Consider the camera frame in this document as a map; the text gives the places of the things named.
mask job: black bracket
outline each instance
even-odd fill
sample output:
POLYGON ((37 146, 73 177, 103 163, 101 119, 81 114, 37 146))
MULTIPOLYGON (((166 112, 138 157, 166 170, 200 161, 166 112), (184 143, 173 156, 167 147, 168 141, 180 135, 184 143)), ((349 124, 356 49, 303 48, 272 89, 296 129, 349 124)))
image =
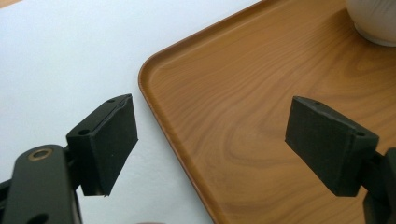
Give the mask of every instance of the black bracket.
POLYGON ((375 151, 379 137, 325 104, 293 97, 286 143, 336 196, 360 186, 366 223, 396 223, 396 148, 375 151))
POLYGON ((75 190, 109 195, 137 142, 132 95, 110 99, 66 136, 21 154, 0 184, 1 224, 81 223, 75 190))

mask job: brown tray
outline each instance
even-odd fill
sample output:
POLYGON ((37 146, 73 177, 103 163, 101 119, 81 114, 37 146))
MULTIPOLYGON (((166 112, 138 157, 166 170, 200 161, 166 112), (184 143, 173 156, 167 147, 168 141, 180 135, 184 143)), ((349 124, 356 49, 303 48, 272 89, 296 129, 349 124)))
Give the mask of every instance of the brown tray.
POLYGON ((361 38, 344 0, 268 0, 152 56, 139 84, 216 223, 363 223, 284 143, 293 95, 396 147, 396 48, 361 38))

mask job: white cup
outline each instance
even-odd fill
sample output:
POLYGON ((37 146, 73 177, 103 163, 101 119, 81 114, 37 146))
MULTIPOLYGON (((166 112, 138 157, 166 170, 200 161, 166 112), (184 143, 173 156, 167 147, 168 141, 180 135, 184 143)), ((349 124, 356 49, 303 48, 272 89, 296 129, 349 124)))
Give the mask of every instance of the white cup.
POLYGON ((346 0, 346 8, 364 38, 396 47, 396 0, 346 0))

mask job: ceramic pot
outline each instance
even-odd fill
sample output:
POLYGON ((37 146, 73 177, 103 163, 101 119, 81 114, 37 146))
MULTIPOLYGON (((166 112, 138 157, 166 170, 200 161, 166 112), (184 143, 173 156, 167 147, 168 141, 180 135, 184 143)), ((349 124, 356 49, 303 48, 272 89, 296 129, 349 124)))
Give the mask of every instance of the ceramic pot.
POLYGON ((396 0, 346 0, 346 8, 364 38, 396 47, 396 0))

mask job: ceramic bowl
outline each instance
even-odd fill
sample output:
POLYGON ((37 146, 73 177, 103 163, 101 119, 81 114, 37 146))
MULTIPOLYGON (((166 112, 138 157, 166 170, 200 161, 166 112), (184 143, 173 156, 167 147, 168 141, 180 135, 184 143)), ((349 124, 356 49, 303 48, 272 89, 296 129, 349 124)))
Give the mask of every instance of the ceramic bowl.
POLYGON ((396 47, 396 0, 346 0, 346 8, 364 38, 396 47))

